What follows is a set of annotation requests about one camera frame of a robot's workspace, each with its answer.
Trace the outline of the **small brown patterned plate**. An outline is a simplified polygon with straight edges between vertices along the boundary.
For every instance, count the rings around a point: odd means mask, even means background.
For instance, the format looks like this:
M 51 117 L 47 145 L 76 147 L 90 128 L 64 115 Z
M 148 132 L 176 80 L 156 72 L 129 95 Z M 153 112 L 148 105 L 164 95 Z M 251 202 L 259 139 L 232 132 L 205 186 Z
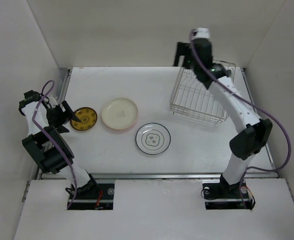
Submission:
M 74 111 L 75 116 L 80 122 L 70 120 L 71 127 L 76 131 L 87 131 L 91 129 L 97 122 L 98 116 L 94 109 L 90 107 L 81 107 Z

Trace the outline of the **wire dish rack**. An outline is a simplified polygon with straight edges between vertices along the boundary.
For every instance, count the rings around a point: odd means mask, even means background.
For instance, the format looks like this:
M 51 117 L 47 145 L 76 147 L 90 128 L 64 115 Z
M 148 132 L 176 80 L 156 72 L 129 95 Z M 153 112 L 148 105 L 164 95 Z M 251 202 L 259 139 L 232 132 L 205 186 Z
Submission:
M 191 69 L 180 67 L 170 98 L 170 109 L 192 121 L 218 125 L 228 118 L 221 103 L 199 82 Z

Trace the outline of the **cream plate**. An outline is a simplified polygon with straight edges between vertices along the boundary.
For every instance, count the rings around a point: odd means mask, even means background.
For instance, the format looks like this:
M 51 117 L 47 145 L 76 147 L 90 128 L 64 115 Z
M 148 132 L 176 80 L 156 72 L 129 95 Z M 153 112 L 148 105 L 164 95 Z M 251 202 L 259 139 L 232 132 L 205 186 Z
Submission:
M 115 98 L 103 105 L 101 118 L 104 124 L 112 128 L 125 128 L 137 121 L 138 108 L 128 98 Z

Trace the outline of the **pink plate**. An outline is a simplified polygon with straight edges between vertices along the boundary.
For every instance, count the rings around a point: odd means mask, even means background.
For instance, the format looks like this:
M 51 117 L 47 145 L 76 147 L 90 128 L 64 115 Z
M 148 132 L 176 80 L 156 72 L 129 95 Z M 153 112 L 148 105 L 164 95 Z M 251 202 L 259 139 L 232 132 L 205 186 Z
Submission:
M 121 128 L 114 128 L 114 127 L 111 127 L 111 126 L 109 126 L 109 125 L 107 125 L 107 124 L 103 124 L 104 125 L 104 127 L 106 128 L 106 129 L 108 129 L 108 130 L 110 130 L 110 131 L 115 131 L 115 132 L 125 132 L 125 131 L 129 131 L 129 130 L 131 130 L 136 124 L 135 123 L 133 123 L 132 125 L 130 125 L 130 126 L 127 126 L 127 127 L 121 127 Z

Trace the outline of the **white green-rimmed plate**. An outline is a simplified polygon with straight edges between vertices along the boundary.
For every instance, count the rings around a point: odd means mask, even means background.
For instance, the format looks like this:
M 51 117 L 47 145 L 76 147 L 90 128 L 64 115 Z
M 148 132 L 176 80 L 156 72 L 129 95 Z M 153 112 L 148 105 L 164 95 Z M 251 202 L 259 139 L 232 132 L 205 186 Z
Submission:
M 149 155 L 160 155 L 171 145 L 171 134 L 162 124 L 150 122 L 141 126 L 135 134 L 137 148 Z

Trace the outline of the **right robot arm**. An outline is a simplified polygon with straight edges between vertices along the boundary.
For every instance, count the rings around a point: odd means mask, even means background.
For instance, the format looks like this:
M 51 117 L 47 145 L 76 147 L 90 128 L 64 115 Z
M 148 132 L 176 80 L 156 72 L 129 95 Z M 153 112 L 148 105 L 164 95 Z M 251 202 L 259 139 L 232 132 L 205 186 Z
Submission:
M 251 103 L 243 99 L 232 83 L 227 69 L 213 61 L 207 28 L 194 28 L 189 41 L 178 42 L 176 58 L 184 57 L 182 66 L 193 70 L 196 79 L 226 110 L 237 132 L 229 142 L 231 157 L 218 185 L 219 193 L 230 197 L 241 186 L 251 160 L 265 147 L 272 122 L 253 111 Z

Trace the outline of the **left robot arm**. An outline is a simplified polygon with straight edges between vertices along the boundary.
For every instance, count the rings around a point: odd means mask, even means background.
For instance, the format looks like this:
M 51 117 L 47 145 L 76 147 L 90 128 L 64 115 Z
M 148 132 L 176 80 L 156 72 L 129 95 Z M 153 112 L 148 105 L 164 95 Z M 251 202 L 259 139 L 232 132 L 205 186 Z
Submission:
M 29 128 L 27 137 L 22 140 L 23 147 L 43 173 L 69 180 L 73 184 L 68 189 L 70 194 L 77 189 L 78 195 L 94 198 L 100 191 L 97 182 L 73 161 L 74 154 L 61 136 L 69 132 L 64 125 L 71 120 L 79 122 L 79 118 L 65 100 L 59 104 L 50 96 L 38 104 L 42 96 L 30 90 L 19 102 L 19 112 L 26 117 Z

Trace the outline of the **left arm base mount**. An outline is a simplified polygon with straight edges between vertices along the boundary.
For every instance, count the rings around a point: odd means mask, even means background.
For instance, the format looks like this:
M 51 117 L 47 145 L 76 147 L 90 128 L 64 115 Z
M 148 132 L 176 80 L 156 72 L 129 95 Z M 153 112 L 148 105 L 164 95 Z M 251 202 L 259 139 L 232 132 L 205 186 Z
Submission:
M 114 183 L 99 183 L 86 189 L 77 189 L 76 197 L 73 199 L 74 187 L 67 187 L 68 193 L 67 210 L 91 210 L 108 211 L 114 208 Z

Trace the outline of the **aluminium front rail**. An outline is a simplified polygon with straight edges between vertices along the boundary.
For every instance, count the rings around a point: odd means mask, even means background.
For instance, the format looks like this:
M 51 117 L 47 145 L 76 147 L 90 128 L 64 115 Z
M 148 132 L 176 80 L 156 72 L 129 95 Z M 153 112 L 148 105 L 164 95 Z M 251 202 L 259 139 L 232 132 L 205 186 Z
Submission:
M 165 179 L 218 179 L 220 173 L 92 173 L 95 179 L 122 179 L 122 180 L 165 180 Z M 275 172 L 248 172 L 246 178 L 276 179 Z

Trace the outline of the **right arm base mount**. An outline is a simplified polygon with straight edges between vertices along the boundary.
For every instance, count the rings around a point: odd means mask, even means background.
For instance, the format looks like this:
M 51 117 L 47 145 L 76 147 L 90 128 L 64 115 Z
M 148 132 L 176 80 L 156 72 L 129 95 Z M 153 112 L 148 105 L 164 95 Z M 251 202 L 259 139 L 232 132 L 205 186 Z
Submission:
M 236 184 L 231 189 L 223 188 L 219 182 L 204 181 L 201 196 L 206 210 L 253 210 L 256 205 L 255 197 L 245 181 L 241 187 Z

